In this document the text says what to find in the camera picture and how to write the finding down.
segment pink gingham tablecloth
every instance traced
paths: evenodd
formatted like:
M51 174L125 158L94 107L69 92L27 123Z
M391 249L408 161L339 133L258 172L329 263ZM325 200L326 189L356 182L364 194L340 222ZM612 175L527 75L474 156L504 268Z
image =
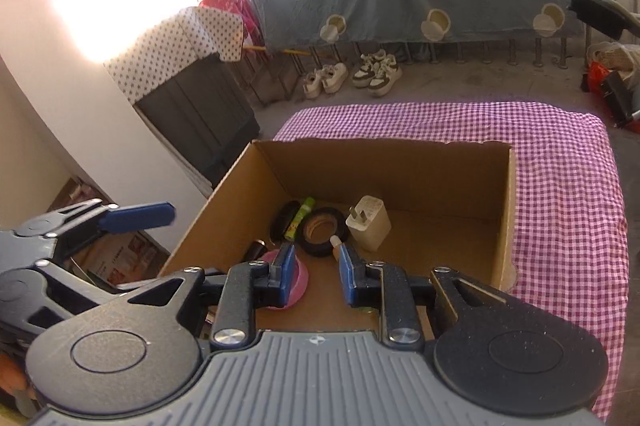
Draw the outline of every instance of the pink gingham tablecloth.
M276 140L498 140L517 157L512 294L594 334L609 375L593 411L612 405L625 330L626 219L603 123L535 102L398 103L302 110Z

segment polka dot tablecloth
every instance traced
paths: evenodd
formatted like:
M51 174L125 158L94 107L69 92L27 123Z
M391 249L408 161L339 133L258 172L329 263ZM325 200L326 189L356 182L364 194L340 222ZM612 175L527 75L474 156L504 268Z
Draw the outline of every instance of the polka dot tablecloth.
M243 31L237 14L188 7L147 30L104 66L134 104L195 60L217 52L222 61L239 61Z
M603 123L539 103L404 103L302 110L276 140L404 138L513 146L517 209L512 294L561 316L602 343L609 375L593 411L611 408L625 330L626 220Z

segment plastic bag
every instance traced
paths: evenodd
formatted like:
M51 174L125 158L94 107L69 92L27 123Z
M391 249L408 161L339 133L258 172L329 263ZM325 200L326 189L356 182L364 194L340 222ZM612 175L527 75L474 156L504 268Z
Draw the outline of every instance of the plastic bag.
M609 70L617 70L626 88L633 90L640 83L640 46L618 42L595 43L587 49L587 61L596 61Z

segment sneaker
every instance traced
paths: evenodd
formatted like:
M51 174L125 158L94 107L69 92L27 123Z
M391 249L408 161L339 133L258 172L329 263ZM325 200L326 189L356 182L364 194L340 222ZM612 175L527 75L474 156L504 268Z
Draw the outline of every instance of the sneaker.
M309 72L302 81L302 89L307 99L315 99L322 91L322 70L316 69Z
M349 75L349 71L344 63L336 63L331 71L322 78L322 86L324 91L328 94L334 94L344 83L344 80Z
M372 96L381 98L391 90L391 87L394 86L400 76L402 76L402 69L398 66L396 57L390 54L380 63L376 76L369 83L369 93Z
M371 80L376 77L380 63L386 58L386 52L380 49L375 54L363 54L360 57L362 65L351 81L356 88L367 88Z

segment green glue stick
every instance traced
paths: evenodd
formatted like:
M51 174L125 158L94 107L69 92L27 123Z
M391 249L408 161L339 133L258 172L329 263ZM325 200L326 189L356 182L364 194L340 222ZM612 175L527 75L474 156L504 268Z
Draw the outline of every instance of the green glue stick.
M287 228L287 232L284 234L284 237L287 240L290 240L293 242L293 240L296 237L296 229L300 225L300 222L302 222L302 219L305 218L305 216L311 213L311 210L314 208L315 205L316 205L316 200L313 197L307 197L305 201L302 202L300 209L298 210L296 215L293 217L293 220L291 221L291 223L289 224L289 227Z

